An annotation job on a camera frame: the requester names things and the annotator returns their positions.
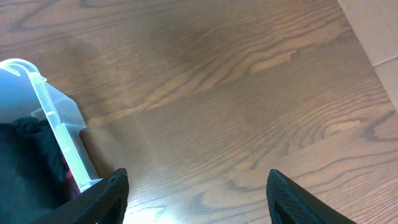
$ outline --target black cloth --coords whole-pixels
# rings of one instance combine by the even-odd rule
[[[67,202],[66,175],[47,120],[0,124],[0,223],[30,223]]]

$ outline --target black fabric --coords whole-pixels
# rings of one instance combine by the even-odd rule
[[[119,224],[124,219],[128,194],[127,170],[118,169],[111,177],[102,179],[77,198],[34,223]]]
[[[267,201],[273,224],[355,224],[277,170],[269,172]]]
[[[66,174],[47,121],[0,124],[0,223],[30,223],[64,204]]]

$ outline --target translucent plastic bin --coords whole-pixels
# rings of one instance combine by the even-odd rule
[[[87,126],[77,104],[48,84],[32,63],[0,62],[0,123],[29,116],[49,121],[80,192],[100,180],[79,137]]]

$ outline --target hardwood floor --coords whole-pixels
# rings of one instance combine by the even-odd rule
[[[358,223],[396,222],[398,115],[337,1],[0,3],[0,60],[78,102],[126,223],[270,223],[279,169]]]

